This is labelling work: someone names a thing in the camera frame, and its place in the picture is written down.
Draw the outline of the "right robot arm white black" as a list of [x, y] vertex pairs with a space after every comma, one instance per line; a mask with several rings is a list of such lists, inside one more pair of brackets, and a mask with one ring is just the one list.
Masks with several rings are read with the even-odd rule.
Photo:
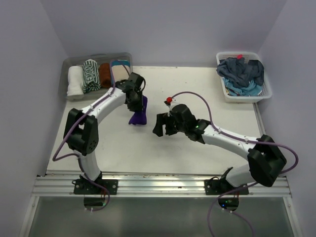
[[205, 180], [208, 195], [231, 194], [248, 183], [271, 187], [281, 174], [287, 160], [268, 135], [249, 140], [240, 135], [226, 136], [214, 129], [210, 121], [197, 119], [187, 112], [157, 114], [153, 133], [158, 137], [184, 133], [190, 140], [230, 151], [247, 161], [241, 167], [229, 167], [219, 178]]

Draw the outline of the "dark grey towel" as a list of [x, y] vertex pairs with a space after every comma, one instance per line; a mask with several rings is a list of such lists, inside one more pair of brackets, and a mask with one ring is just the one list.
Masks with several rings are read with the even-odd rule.
[[258, 86], [264, 83], [264, 67], [259, 60], [249, 60], [245, 63], [243, 57], [229, 57], [220, 61], [216, 71], [236, 88], [249, 87], [252, 81]]

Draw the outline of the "purple towel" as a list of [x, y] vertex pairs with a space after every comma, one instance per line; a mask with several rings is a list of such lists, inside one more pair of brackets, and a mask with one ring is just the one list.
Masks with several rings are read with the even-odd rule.
[[146, 125], [147, 124], [147, 105], [148, 105], [148, 98], [146, 96], [142, 97], [143, 101], [143, 109], [142, 111], [136, 111], [134, 115], [129, 120], [128, 124], [131, 125]]

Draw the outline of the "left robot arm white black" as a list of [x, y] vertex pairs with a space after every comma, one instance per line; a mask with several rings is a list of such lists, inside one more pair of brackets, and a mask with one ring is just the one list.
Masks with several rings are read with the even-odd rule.
[[109, 89], [103, 96], [81, 110], [71, 109], [68, 113], [64, 140], [74, 155], [86, 179], [85, 188], [92, 194], [102, 190], [101, 170], [98, 167], [95, 149], [99, 142], [98, 126], [112, 111], [123, 104], [133, 112], [131, 125], [146, 125], [147, 97], [143, 89], [128, 86]]

